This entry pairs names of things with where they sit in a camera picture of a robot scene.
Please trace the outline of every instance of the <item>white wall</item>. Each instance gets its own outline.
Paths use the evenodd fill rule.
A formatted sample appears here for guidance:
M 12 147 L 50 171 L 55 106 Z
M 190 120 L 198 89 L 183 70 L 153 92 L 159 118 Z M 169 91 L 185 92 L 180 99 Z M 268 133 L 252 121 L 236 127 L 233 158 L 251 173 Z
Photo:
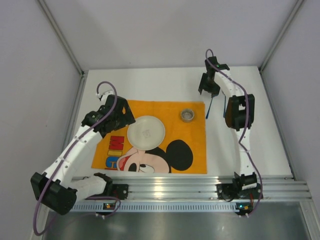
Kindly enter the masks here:
M 59 154 L 79 75 L 35 0 L 0 2 L 0 239 L 26 240 L 30 178 Z
M 320 213 L 320 1 L 307 0 L 264 71 L 297 176 Z
M 296 0 L 46 0 L 85 69 L 259 66 Z

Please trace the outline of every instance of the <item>paper plate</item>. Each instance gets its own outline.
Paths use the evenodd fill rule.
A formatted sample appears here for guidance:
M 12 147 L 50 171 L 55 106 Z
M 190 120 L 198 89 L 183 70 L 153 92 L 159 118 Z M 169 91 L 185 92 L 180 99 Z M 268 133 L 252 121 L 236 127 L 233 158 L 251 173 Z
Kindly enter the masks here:
M 166 129 L 154 116 L 141 116 L 127 131 L 129 143 L 136 149 L 147 151 L 158 147 L 165 139 Z

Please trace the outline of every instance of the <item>mickey mouse nose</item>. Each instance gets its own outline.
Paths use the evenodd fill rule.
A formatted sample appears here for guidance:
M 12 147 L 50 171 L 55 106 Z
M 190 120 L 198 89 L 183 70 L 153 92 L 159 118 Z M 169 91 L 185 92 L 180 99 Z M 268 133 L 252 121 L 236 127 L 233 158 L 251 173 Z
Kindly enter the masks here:
M 136 172 L 137 171 L 137 164 L 131 163 L 128 169 L 129 172 Z

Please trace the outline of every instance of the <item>metal tin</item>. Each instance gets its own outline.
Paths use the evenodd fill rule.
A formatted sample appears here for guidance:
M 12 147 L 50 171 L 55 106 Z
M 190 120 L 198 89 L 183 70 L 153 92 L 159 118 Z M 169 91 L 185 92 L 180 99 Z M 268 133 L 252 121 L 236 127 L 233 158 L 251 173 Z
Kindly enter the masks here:
M 186 108 L 181 112 L 181 119 L 185 123 L 190 123 L 195 117 L 194 111 L 192 111 L 190 108 Z

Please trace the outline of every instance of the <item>mickey mouse tongue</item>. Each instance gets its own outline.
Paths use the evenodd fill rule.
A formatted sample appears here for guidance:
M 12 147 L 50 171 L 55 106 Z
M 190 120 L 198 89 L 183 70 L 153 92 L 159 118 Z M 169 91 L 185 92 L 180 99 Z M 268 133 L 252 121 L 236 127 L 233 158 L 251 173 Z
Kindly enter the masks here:
M 125 165 L 128 161 L 128 159 L 131 157 L 132 155 L 129 155 L 129 156 L 126 156 L 124 158 L 122 158 L 120 161 L 119 161 L 119 168 L 121 171 L 123 171 L 125 169 Z

